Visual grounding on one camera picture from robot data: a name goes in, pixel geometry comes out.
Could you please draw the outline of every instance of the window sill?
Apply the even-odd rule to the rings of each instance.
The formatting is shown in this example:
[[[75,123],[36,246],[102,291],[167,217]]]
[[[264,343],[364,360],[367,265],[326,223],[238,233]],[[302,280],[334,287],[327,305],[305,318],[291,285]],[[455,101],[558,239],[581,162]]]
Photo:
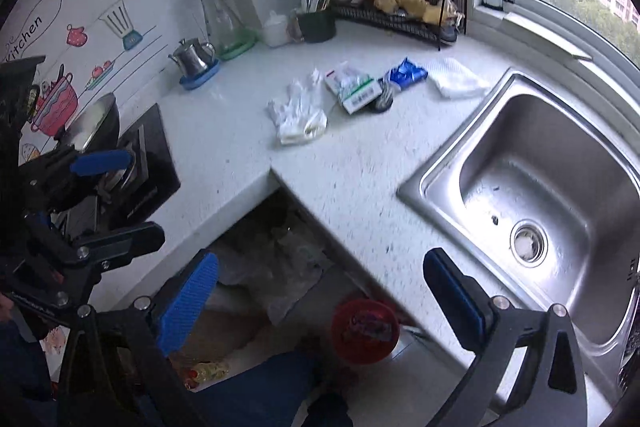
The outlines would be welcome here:
[[[610,62],[602,68],[584,48],[522,14],[476,6],[469,34],[528,62],[570,89],[640,154],[640,88]]]

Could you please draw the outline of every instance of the white jar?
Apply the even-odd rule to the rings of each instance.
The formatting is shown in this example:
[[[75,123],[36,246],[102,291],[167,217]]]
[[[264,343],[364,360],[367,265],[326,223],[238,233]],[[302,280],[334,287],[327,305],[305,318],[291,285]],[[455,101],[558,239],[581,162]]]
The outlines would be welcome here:
[[[277,48],[290,42],[291,37],[287,32],[288,23],[289,19],[286,15],[278,15],[272,10],[269,19],[262,27],[262,42],[270,48]]]

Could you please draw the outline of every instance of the black stove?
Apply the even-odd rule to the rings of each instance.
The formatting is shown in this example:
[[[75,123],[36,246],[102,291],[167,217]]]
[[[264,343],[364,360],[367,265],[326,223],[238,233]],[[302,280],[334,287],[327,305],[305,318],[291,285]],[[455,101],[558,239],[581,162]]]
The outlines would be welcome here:
[[[157,103],[120,136],[118,148],[133,160],[98,184],[99,232],[143,223],[180,188]]]

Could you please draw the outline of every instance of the green tree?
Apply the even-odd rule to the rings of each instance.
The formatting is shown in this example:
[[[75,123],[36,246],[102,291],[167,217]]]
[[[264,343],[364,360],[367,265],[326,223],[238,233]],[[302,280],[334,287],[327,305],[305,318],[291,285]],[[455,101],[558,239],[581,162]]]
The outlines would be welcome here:
[[[611,42],[640,68],[640,34],[631,22],[613,15],[599,0],[542,0],[568,13]]]

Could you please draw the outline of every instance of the blue package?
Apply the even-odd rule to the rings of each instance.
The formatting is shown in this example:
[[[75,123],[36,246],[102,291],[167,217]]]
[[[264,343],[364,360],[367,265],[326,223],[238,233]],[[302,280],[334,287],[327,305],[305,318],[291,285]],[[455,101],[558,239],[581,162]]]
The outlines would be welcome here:
[[[416,66],[409,58],[405,58],[397,68],[386,72],[385,80],[398,86],[398,90],[405,90],[407,87],[427,78],[429,73],[424,68]]]

